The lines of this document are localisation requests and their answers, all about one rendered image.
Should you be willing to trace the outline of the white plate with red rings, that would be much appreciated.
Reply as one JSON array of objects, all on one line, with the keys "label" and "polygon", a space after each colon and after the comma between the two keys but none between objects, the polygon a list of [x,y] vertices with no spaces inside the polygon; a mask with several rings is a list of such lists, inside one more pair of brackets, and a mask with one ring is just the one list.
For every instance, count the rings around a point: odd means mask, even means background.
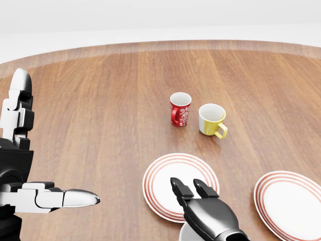
[{"label": "white plate with red rings", "polygon": [[256,210],[282,241],[321,241],[321,186],[289,171],[272,171],[255,184]]},{"label": "white plate with red rings", "polygon": [[184,185],[187,185],[195,198],[200,196],[193,184],[194,179],[202,180],[220,193],[220,185],[215,172],[202,159],[186,153],[171,153],[157,158],[150,164],[143,176],[142,191],[149,207],[168,221],[185,222],[184,210],[172,191],[172,177],[180,179]]}]

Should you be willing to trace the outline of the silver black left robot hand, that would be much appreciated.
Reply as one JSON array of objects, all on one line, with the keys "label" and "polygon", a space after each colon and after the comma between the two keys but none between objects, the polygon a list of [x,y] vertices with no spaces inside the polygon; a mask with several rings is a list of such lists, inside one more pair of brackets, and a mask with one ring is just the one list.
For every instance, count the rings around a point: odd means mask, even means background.
[{"label": "silver black left robot hand", "polygon": [[0,113],[0,207],[20,213],[49,213],[59,208],[79,208],[100,202],[97,194],[81,190],[61,190],[53,182],[28,182],[34,152],[28,131],[33,128],[32,81],[18,68],[12,77],[8,98]]}]

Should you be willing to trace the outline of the red mug with white pattern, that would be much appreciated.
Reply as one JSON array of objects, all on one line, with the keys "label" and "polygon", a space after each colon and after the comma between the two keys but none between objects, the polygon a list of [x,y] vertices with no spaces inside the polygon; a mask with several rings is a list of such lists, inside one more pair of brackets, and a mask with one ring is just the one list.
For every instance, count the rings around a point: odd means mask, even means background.
[{"label": "red mug with white pattern", "polygon": [[186,125],[192,98],[185,92],[176,92],[170,96],[171,122],[176,127]]}]

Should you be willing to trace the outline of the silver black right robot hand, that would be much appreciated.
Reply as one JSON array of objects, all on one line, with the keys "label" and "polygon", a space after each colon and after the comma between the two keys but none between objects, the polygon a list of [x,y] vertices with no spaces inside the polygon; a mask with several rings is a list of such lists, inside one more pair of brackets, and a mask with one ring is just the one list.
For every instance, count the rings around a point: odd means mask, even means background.
[{"label": "silver black right robot hand", "polygon": [[239,228],[233,210],[219,194],[200,179],[193,183],[200,198],[194,198],[190,188],[175,177],[170,179],[173,193],[184,210],[184,219],[204,241],[230,241],[229,236],[244,232]]}]

